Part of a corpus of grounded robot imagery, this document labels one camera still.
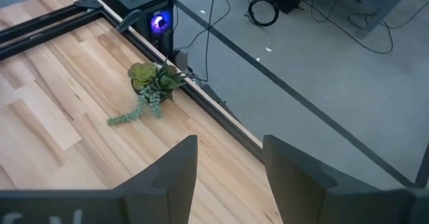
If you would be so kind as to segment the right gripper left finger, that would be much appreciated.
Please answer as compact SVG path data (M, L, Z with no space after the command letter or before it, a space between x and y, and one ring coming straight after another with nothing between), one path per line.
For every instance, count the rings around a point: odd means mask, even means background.
M124 222L187 224L197 162L198 138L189 135L146 169L115 187L124 195Z

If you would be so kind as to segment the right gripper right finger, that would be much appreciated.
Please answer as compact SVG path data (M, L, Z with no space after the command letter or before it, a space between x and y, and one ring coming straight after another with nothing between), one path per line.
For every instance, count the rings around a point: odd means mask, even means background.
M380 190L273 135L263 138L271 191L284 223L405 223L413 195Z

